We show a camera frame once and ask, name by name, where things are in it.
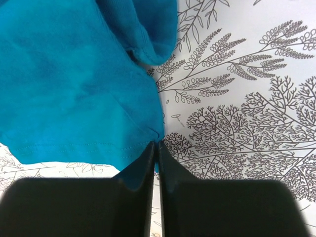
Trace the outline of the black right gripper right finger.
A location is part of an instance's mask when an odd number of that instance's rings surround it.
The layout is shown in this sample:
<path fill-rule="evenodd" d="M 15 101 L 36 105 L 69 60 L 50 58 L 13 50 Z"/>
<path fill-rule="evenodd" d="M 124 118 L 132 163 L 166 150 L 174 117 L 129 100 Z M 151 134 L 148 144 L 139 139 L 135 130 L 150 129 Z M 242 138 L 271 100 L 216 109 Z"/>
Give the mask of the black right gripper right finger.
<path fill-rule="evenodd" d="M 201 180 L 158 144 L 165 237 L 307 237 L 290 190 L 275 180 Z"/>

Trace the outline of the teal t shirt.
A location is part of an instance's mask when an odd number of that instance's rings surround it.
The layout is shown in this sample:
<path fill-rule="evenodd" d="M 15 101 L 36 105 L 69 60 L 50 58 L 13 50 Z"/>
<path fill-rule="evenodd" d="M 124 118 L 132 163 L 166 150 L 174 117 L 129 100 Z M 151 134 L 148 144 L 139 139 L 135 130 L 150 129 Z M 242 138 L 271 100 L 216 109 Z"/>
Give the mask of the teal t shirt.
<path fill-rule="evenodd" d="M 3 0 L 0 142 L 22 164 L 122 170 L 164 137 L 155 80 L 176 44 L 174 0 Z"/>

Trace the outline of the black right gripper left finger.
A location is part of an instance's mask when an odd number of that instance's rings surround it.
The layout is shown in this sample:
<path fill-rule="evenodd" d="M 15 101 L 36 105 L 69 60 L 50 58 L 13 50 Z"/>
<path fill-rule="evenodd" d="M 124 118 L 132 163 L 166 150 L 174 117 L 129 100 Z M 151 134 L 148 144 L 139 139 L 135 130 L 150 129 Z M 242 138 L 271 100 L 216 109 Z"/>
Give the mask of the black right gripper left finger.
<path fill-rule="evenodd" d="M 0 201 L 3 237 L 147 237 L 155 144 L 112 178 L 23 178 Z"/>

